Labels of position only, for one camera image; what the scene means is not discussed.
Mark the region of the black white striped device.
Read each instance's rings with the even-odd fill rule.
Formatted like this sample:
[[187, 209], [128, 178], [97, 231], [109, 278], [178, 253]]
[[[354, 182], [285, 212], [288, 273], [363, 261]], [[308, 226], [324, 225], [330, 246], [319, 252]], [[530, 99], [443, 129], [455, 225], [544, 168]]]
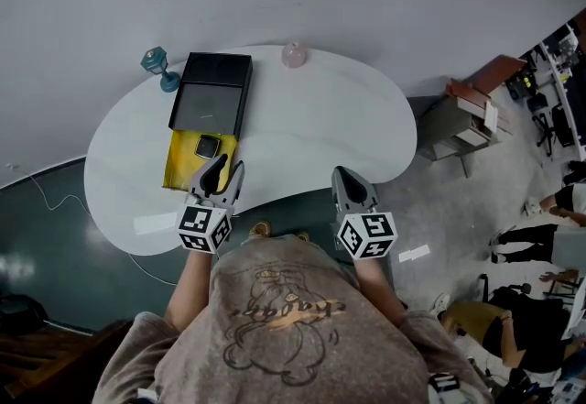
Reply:
[[460, 388], [458, 378], [449, 373], [437, 373], [429, 376], [429, 385], [437, 394], [451, 392]]

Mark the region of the long white desk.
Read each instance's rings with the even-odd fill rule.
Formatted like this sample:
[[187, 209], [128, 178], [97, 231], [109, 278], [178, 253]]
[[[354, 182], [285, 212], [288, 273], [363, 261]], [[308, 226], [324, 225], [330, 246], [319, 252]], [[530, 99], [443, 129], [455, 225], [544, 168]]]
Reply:
[[537, 90], [548, 100], [551, 125], [560, 130], [558, 141], [586, 161], [586, 51], [580, 33], [571, 20], [538, 42], [526, 58]]

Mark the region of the black bag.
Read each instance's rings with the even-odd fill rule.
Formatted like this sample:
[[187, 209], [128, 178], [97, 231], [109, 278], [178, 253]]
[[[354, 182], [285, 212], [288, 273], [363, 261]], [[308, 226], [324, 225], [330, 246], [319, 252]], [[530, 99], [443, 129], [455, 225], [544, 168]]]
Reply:
[[47, 320], [43, 306], [27, 295], [0, 296], [0, 326], [4, 328], [38, 324]]

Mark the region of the brown wooden bench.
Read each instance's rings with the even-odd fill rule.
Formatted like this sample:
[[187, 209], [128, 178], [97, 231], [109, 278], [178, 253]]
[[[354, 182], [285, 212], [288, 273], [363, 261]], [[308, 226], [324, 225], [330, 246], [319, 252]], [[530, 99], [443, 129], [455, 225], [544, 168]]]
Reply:
[[90, 404], [131, 324], [114, 322], [90, 335], [51, 325], [0, 333], [0, 404]]

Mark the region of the pink glass vase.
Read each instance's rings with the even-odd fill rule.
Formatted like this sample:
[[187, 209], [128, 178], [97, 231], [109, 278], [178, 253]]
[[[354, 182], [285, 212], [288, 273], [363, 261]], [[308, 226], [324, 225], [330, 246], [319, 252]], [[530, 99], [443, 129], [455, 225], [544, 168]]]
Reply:
[[308, 50], [296, 41], [289, 42], [281, 51], [281, 61], [289, 69], [301, 67], [307, 60]]

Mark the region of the grey cabinet with brown top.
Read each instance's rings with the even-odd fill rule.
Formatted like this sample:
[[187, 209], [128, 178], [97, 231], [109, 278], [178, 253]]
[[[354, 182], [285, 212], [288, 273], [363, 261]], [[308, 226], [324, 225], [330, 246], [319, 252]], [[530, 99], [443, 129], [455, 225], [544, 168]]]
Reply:
[[463, 81], [450, 79], [444, 95], [417, 119], [416, 153], [433, 162], [457, 158], [471, 177], [473, 155], [513, 134], [509, 113], [491, 94], [526, 65], [499, 55]]

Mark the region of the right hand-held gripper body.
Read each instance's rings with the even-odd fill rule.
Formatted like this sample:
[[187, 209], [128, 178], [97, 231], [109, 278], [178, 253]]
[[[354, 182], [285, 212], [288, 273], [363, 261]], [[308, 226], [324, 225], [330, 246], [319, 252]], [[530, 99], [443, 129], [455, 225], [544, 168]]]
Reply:
[[336, 202], [335, 245], [353, 261], [385, 257], [398, 238], [393, 214], [379, 212], [379, 201]]

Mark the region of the person's brown printed shirt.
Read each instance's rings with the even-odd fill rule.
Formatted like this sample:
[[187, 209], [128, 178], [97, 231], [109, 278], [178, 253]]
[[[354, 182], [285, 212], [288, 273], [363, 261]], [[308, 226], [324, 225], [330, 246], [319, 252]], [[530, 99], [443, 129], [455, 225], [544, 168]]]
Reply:
[[[395, 327], [349, 272], [296, 235], [212, 261], [209, 303], [183, 332], [139, 313], [92, 404], [490, 404], [439, 321]], [[437, 394], [429, 376], [460, 388]]]

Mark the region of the person's left forearm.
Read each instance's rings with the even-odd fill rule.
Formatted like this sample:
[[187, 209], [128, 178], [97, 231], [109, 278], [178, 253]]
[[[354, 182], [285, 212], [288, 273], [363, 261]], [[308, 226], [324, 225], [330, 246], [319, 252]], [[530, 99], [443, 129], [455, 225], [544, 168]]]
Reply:
[[190, 251], [164, 319], [178, 332], [186, 330], [209, 303], [212, 255]]

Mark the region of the small black device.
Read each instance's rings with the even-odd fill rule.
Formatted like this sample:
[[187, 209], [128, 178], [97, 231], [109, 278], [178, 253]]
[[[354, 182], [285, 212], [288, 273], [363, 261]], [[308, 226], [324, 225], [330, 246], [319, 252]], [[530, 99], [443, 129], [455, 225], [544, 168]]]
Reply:
[[217, 136], [201, 134], [194, 148], [194, 155], [198, 158], [213, 159], [219, 155], [222, 141]]

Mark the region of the black office chair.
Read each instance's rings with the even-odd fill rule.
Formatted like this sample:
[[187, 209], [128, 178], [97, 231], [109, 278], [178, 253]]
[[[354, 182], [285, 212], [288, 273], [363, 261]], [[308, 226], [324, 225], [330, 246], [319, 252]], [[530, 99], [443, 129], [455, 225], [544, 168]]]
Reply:
[[489, 291], [488, 276], [481, 274], [479, 279], [483, 281], [482, 302], [523, 315], [529, 315], [530, 313], [570, 315], [561, 299], [536, 300], [529, 297], [528, 293], [531, 290], [531, 285], [528, 283], [524, 283], [522, 286], [503, 286]]
[[546, 156], [551, 157], [556, 139], [563, 147], [566, 146], [568, 124], [562, 104], [549, 106], [547, 97], [543, 93], [537, 93], [527, 100], [527, 105], [532, 113], [532, 121], [541, 131], [537, 146], [545, 147]]

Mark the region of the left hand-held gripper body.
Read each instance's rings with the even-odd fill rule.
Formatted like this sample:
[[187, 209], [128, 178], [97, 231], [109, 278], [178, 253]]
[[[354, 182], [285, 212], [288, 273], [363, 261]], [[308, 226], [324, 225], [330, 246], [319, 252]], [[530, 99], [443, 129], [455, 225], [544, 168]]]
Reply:
[[217, 254], [233, 230], [231, 218], [237, 196], [203, 195], [189, 192], [179, 212], [177, 232], [188, 250]]

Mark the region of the black box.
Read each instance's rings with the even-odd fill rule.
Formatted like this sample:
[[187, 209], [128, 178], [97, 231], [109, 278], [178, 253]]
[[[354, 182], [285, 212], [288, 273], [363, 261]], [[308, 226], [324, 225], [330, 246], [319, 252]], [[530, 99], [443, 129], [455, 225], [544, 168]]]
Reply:
[[162, 187], [187, 191], [208, 159], [193, 151], [201, 134], [217, 136], [226, 154], [218, 188], [227, 185], [253, 73], [249, 55], [192, 52], [181, 76], [168, 127], [172, 131]]

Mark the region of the teal lantern ornament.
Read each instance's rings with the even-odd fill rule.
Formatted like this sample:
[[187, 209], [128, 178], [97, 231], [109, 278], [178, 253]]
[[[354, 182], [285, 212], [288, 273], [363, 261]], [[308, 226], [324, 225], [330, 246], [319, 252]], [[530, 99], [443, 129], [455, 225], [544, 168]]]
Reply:
[[159, 85], [163, 92], [172, 93], [179, 88], [180, 75], [168, 70], [167, 52], [162, 47], [149, 49], [140, 64], [145, 71], [159, 77]]

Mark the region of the person's right forearm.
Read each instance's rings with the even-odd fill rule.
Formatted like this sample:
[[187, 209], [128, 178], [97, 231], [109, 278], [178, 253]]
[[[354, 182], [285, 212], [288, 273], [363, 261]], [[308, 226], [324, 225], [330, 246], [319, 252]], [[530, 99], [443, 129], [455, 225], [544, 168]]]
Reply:
[[407, 310], [388, 282], [376, 258], [354, 260], [356, 277], [362, 294], [392, 323], [399, 327]]

